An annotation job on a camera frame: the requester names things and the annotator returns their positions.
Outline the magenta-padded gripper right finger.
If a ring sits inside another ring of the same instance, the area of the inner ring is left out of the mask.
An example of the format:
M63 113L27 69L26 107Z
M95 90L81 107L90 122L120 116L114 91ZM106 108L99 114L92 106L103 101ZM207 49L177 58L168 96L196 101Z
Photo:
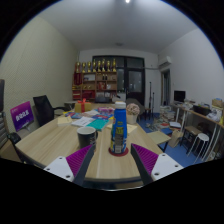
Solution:
M158 155L134 143L131 144L131 155L144 185L182 169L182 166L166 153Z

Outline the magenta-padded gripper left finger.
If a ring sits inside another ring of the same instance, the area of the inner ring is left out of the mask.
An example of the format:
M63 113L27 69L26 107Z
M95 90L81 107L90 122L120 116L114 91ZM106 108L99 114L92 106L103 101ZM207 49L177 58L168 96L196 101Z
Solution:
M68 157L59 156L44 170L81 186L93 155L94 146L89 145Z

